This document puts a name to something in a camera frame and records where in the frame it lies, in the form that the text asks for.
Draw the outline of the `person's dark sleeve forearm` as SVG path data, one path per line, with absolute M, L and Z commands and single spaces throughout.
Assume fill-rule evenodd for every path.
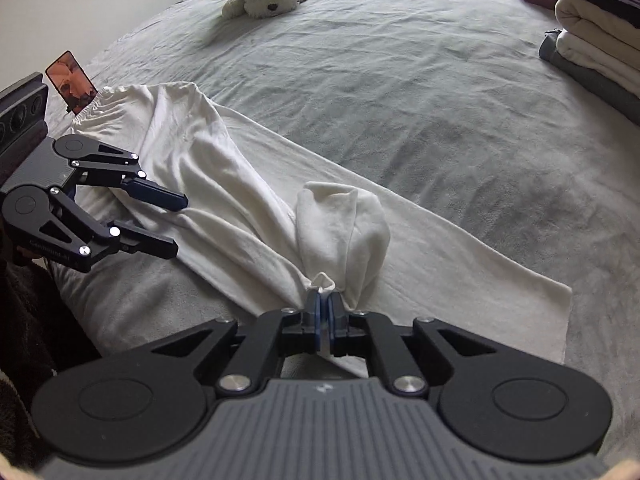
M 30 471 L 50 450 L 32 423 L 32 400 L 55 375 L 99 359 L 49 271 L 1 248 L 1 474 Z

